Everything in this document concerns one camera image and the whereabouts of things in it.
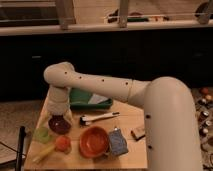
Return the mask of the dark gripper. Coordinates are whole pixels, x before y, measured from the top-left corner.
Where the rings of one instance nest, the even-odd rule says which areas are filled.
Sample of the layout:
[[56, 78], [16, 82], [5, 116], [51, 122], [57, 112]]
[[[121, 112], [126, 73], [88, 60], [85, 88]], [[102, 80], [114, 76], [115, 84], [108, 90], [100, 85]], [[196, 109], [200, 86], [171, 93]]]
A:
[[60, 135], [68, 133], [71, 128], [70, 123], [62, 115], [53, 115], [48, 121], [48, 125], [53, 132]]

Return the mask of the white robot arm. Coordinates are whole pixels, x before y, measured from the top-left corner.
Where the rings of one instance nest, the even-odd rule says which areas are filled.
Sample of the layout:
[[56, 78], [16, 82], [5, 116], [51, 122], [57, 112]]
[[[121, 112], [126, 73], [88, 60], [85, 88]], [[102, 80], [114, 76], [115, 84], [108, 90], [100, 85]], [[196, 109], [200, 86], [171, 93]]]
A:
[[79, 88], [144, 110], [149, 171], [203, 171], [194, 99], [173, 77], [152, 81], [82, 74], [69, 62], [48, 66], [49, 110], [68, 109], [69, 90]]

